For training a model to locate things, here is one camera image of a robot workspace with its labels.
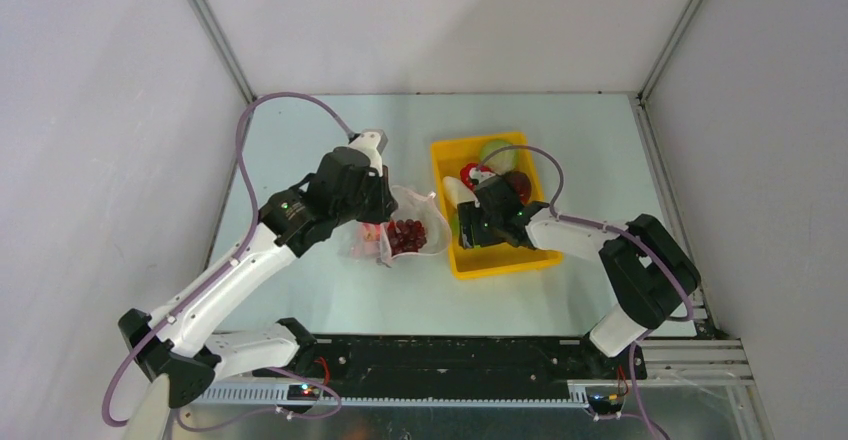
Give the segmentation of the red bell pepper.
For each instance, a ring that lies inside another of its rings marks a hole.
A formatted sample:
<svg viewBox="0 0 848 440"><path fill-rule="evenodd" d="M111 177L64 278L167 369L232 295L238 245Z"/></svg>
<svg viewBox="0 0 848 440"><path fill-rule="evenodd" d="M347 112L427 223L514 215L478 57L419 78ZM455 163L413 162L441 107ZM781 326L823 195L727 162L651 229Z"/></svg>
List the red bell pepper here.
<svg viewBox="0 0 848 440"><path fill-rule="evenodd" d="M471 191L482 182L495 177L496 173L485 165L469 163L460 170L461 182Z"/></svg>

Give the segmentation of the bright red apple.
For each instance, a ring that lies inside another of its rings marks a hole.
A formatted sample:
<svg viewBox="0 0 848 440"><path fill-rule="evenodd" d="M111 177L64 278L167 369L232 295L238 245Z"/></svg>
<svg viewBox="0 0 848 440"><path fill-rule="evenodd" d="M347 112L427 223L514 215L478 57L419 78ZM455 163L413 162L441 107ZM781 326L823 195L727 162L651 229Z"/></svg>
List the bright red apple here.
<svg viewBox="0 0 848 440"><path fill-rule="evenodd" d="M378 244L381 240L381 226L375 224L362 223L361 227L361 235L362 241L366 244L376 243Z"/></svg>

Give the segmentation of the white radish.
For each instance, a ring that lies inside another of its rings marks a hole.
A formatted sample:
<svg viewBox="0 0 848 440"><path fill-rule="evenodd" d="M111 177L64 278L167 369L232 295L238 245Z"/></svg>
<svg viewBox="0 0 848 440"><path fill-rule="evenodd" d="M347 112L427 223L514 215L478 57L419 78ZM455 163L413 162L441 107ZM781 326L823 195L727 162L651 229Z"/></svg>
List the white radish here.
<svg viewBox="0 0 848 440"><path fill-rule="evenodd" d="M444 197L455 209L459 205L468 202L471 202L475 206L479 205L474 192L457 177L445 176L442 179L442 187Z"/></svg>

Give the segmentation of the clear pink-dotted zip bag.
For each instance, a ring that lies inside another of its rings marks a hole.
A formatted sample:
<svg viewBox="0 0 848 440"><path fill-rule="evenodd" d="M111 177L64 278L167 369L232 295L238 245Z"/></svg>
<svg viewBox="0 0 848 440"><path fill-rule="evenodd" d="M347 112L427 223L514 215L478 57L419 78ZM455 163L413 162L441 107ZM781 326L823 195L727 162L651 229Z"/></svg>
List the clear pink-dotted zip bag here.
<svg viewBox="0 0 848 440"><path fill-rule="evenodd" d="M391 186L390 193L397 202L390 219L381 224L353 222L345 226L340 253L386 267L399 258L444 253L452 232L437 204L437 194L399 185Z"/></svg>

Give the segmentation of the dark red apple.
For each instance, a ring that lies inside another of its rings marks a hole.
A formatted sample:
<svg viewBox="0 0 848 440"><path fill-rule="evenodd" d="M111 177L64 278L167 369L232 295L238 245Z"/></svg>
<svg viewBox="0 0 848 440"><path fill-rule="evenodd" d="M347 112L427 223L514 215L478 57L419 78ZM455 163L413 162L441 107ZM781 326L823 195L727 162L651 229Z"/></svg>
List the dark red apple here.
<svg viewBox="0 0 848 440"><path fill-rule="evenodd" d="M520 171L514 170L503 175L509 186L518 194L520 201L527 204L532 196L532 182Z"/></svg>

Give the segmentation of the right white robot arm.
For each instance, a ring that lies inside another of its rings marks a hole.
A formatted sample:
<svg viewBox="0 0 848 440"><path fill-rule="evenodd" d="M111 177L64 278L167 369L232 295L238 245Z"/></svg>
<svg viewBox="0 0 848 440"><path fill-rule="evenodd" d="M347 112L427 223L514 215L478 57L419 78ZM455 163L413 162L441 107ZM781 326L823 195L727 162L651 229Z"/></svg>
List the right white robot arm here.
<svg viewBox="0 0 848 440"><path fill-rule="evenodd" d="M664 323L693 318L691 296L700 273L657 218L641 214L619 226L560 214L546 202L523 202L499 175L475 189L452 177L443 184L457 210L461 248L558 252L603 268L616 303L590 329L590 344L581 352L591 376L610 376L622 363L622 351Z"/></svg>

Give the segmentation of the green cabbage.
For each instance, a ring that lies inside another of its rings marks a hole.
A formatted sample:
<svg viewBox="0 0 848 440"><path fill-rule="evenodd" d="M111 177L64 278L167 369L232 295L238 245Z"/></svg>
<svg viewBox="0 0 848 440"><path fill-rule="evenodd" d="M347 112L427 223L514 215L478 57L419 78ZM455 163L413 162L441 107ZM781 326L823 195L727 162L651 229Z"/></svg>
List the green cabbage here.
<svg viewBox="0 0 848 440"><path fill-rule="evenodd" d="M518 150L504 139L488 141L480 150L480 164L496 174L503 175L518 166Z"/></svg>

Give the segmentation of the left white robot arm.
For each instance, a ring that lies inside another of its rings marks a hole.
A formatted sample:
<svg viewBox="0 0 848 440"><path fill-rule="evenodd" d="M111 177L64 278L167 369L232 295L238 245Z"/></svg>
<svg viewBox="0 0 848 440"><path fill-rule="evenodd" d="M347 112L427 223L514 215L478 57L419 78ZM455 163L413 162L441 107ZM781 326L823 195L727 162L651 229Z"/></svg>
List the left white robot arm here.
<svg viewBox="0 0 848 440"><path fill-rule="evenodd" d="M381 224L396 210L381 152L356 140L325 154L316 172L255 207L246 238L169 303L127 311L119 329L149 380L169 382L167 405L184 407L217 380L283 368L304 376L314 336L293 318L261 331L219 334L221 322L271 276L351 221Z"/></svg>

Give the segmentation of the yellow plastic tray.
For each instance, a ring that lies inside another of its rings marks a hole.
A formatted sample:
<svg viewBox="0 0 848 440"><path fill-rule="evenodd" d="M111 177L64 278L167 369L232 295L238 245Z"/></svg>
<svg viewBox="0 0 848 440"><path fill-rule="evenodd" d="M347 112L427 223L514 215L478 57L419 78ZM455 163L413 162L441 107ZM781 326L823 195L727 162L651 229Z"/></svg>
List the yellow plastic tray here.
<svg viewBox="0 0 848 440"><path fill-rule="evenodd" d="M503 140L510 144L527 142L524 133L515 131L439 140L430 145L440 210L446 220L455 221L456 208L447 200L442 179L446 176L459 177L462 168L469 163L478 162L484 146L495 140ZM456 235L451 237L447 255L452 273L460 280L542 270L556 266L564 259L564 255L556 251L513 248L506 243L464 249L460 246L459 237Z"/></svg>

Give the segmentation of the purple grape bunch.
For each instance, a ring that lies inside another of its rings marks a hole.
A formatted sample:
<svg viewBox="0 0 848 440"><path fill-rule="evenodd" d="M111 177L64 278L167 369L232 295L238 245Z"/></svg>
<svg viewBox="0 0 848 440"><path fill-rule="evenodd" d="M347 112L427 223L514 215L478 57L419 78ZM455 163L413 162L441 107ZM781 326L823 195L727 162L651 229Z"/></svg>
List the purple grape bunch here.
<svg viewBox="0 0 848 440"><path fill-rule="evenodd" d="M392 220L386 227L392 256L404 253L418 253L428 243L427 230L420 220Z"/></svg>

